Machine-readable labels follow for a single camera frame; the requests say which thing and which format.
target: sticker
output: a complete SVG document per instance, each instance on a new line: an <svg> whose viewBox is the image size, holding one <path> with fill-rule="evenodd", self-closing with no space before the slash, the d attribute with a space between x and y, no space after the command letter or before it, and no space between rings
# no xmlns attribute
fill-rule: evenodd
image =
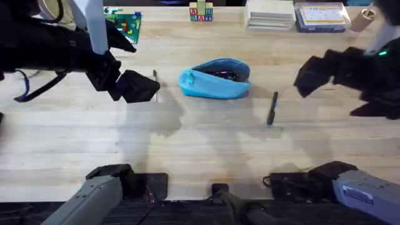
<svg viewBox="0 0 400 225"><path fill-rule="evenodd" d="M374 204L373 196L369 193L357 190L352 187L347 187L347 186L342 186L342 189L343 189L343 194L345 194L351 198L363 201L368 204L372 204L372 205Z"/></svg>

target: marker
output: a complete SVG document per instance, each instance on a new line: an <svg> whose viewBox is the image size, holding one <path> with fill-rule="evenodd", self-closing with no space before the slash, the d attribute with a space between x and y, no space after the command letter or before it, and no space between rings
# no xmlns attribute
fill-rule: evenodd
<svg viewBox="0 0 400 225"><path fill-rule="evenodd" d="M268 118L267 118L267 127L271 126L274 123L275 118L275 107L276 101L278 100L278 92L274 92L274 96L272 97L271 108L269 109Z"/></svg>

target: green lego baseplate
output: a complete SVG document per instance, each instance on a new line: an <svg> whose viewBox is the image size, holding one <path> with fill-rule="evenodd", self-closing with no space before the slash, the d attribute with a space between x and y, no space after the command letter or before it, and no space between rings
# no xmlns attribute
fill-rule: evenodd
<svg viewBox="0 0 400 225"><path fill-rule="evenodd" d="M116 11L112 11L112 14L106 12L106 19L115 24L118 31L120 31L131 44L137 44L139 40L139 31L142 15L140 12L134 14L115 14Z"/></svg>

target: cylindrical object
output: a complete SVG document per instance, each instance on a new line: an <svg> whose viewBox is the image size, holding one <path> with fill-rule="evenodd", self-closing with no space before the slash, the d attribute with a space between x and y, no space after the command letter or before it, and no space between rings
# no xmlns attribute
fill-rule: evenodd
<svg viewBox="0 0 400 225"><path fill-rule="evenodd" d="M363 9L352 21L350 30L361 32L365 30L374 20L376 13L370 9Z"/></svg>

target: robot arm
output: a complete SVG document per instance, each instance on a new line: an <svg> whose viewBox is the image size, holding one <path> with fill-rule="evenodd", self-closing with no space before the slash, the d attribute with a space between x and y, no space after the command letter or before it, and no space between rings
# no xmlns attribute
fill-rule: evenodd
<svg viewBox="0 0 400 225"><path fill-rule="evenodd" d="M35 0L0 0L0 80L16 69L55 71L57 77L42 88L19 99L30 101L47 91L67 73L84 72L97 91L107 91L114 101L123 97L128 103L150 101L160 85L135 71L119 72L121 62L109 48L136 52L128 40L105 20L101 1L72 2L75 31L46 24L31 17L38 13Z"/></svg>
<svg viewBox="0 0 400 225"><path fill-rule="evenodd" d="M359 209L389 224L400 221L397 213L400 210L400 185L344 162L330 162L308 173L272 173L267 183L276 200L314 203L328 200Z"/></svg>
<svg viewBox="0 0 400 225"><path fill-rule="evenodd" d="M377 0L376 6L386 21L371 47L328 50L323 57L311 57L294 82L302 97L333 77L333 84L360 91L360 99L367 102L352 116L400 119L400 2Z"/></svg>
<svg viewBox="0 0 400 225"><path fill-rule="evenodd" d="M138 179L128 164L98 167L82 188L42 225L100 224L124 198L137 194Z"/></svg>

